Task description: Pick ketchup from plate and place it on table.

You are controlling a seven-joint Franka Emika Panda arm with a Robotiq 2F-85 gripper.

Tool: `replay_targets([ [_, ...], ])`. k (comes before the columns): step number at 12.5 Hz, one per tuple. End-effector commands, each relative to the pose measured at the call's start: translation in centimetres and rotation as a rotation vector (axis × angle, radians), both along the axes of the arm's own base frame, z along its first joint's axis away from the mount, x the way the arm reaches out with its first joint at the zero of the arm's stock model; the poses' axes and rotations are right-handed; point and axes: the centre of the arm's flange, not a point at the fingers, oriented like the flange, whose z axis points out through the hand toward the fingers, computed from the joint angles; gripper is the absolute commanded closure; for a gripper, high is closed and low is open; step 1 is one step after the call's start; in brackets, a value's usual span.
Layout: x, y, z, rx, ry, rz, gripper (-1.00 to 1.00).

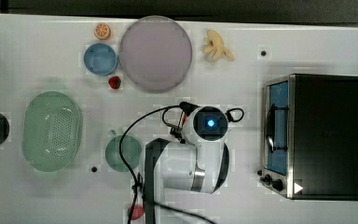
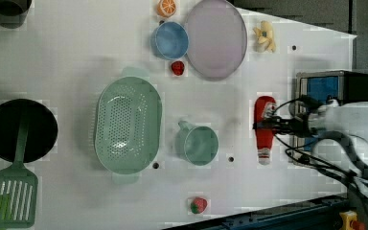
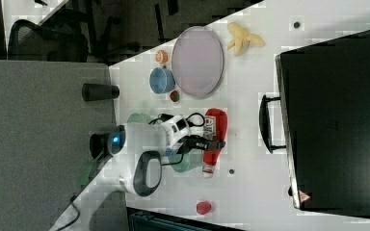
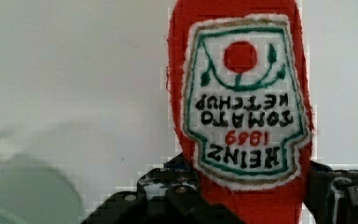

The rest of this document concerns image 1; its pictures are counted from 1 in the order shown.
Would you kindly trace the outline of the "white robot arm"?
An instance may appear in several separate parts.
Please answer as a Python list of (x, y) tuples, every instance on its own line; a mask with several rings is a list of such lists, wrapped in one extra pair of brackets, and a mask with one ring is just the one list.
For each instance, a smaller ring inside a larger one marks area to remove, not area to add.
[(182, 105), (187, 115), (181, 140), (157, 138), (145, 146), (145, 224), (176, 224), (162, 215), (165, 189), (213, 194), (227, 180), (227, 115), (213, 106)]

